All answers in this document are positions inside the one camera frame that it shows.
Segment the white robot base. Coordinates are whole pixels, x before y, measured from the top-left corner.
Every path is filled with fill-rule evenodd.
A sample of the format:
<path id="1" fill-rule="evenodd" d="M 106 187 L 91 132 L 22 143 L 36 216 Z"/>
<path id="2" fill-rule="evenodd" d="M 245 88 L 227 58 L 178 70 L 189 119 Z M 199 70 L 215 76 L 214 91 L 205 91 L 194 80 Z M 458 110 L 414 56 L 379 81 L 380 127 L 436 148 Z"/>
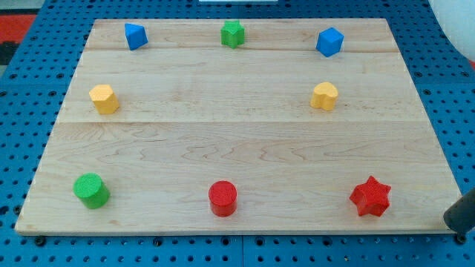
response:
<path id="1" fill-rule="evenodd" d="M 429 0 L 429 4 L 451 44 L 474 62 L 474 0 Z"/>

